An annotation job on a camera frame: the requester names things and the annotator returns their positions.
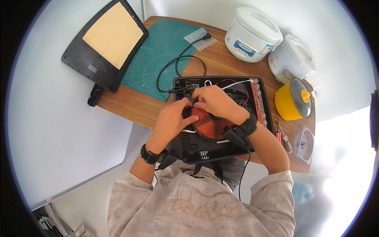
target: white rice cooker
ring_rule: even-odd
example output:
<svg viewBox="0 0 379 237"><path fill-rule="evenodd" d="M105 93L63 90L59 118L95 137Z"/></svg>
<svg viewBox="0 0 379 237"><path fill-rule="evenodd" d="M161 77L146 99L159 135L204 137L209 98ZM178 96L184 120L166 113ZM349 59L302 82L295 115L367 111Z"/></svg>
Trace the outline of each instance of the white rice cooker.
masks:
<svg viewBox="0 0 379 237"><path fill-rule="evenodd" d="M229 51L249 63L259 62L282 41L282 33L274 21L249 7L235 10L232 25L225 35Z"/></svg>
<svg viewBox="0 0 379 237"><path fill-rule="evenodd" d="M275 78L287 84L292 78L304 79L316 70L312 53L296 36L288 34L275 52L268 55Z"/></svg>

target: yellow lid knob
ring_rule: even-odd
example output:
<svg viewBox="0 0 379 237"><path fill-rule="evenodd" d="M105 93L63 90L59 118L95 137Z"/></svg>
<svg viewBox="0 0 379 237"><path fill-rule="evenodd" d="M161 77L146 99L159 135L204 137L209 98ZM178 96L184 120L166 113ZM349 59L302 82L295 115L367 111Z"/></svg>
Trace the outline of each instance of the yellow lid knob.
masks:
<svg viewBox="0 0 379 237"><path fill-rule="evenodd" d="M305 103L308 103L309 102L310 93L307 92L305 89L302 89L301 92L300 92L300 94L301 94L301 98L303 99L303 101Z"/></svg>

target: wooden table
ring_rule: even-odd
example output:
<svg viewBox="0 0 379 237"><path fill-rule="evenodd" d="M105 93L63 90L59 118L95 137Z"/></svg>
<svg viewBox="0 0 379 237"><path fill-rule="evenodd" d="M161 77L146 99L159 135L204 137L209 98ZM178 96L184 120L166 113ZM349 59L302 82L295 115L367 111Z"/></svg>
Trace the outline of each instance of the wooden table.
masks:
<svg viewBox="0 0 379 237"><path fill-rule="evenodd" d="M160 18L182 21L208 29L209 33L217 39L217 42L201 52L196 51L194 53L194 56L201 58L205 62L207 66L207 75L252 76L262 78L270 104L271 116L273 119L276 117L278 112L274 103L274 94L276 90L283 86L283 84L277 81L271 73L268 66L267 56L257 63L247 63L237 59L225 46L224 37L226 31L211 27L209 25L204 25L189 20L156 16L149 17L144 22L144 25L146 28L149 28ZM191 59L185 67L182 75L201 76L203 75L203 71L203 65L199 61ZM304 82L306 83L308 89L312 91L312 87L306 81ZM168 98L167 102L163 103L143 93L130 89L129 87L120 85L116 93L104 91L97 105L132 122L149 129L154 129L159 111L166 105L173 103L173 101L174 97L172 94ZM313 101L312 106L312 115L307 119L303 118L294 121L285 121L282 118L279 118L279 124L291 143L293 143L294 140L296 125L304 124L312 131L313 134L315 134L315 105ZM276 129L276 121L273 120L273 123L274 128ZM310 165L299 162L295 158L294 153L288 155L290 157L290 169L292 171L301 173L309 172ZM247 160L248 155L240 155L237 158ZM255 153L252 154L250 161L262 164Z"/></svg>

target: hand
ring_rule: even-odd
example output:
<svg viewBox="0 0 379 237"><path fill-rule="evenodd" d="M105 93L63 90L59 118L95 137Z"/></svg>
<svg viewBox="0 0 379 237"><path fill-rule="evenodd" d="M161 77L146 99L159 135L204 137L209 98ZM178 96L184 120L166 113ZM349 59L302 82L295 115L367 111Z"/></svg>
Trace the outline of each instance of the hand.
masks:
<svg viewBox="0 0 379 237"><path fill-rule="evenodd" d="M196 88L193 99L199 101L193 107L200 108L217 117L225 118L236 125L241 125L250 117L250 113L233 101L217 85Z"/></svg>
<svg viewBox="0 0 379 237"><path fill-rule="evenodd" d="M146 151L151 151L158 155L182 129L199 120L196 115L183 119L183 109L191 105L192 103L187 98L183 98L161 110L154 132L146 143Z"/></svg>

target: rice cooker lid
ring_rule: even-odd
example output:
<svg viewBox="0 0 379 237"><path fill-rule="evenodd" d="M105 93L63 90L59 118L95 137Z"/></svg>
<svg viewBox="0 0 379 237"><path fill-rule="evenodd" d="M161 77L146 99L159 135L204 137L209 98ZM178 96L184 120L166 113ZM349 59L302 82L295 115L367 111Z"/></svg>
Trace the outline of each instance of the rice cooker lid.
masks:
<svg viewBox="0 0 379 237"><path fill-rule="evenodd" d="M293 102L301 116L309 118L312 113L312 99L305 84L298 78L290 82L290 89Z"/></svg>
<svg viewBox="0 0 379 237"><path fill-rule="evenodd" d="M276 43L282 37L274 21L258 10L242 6L235 10L234 16L244 28L266 41Z"/></svg>
<svg viewBox="0 0 379 237"><path fill-rule="evenodd" d="M299 64L299 66L307 73L312 74L316 70L315 61L311 52L307 49L303 42L296 36L288 34L284 37L284 45Z"/></svg>

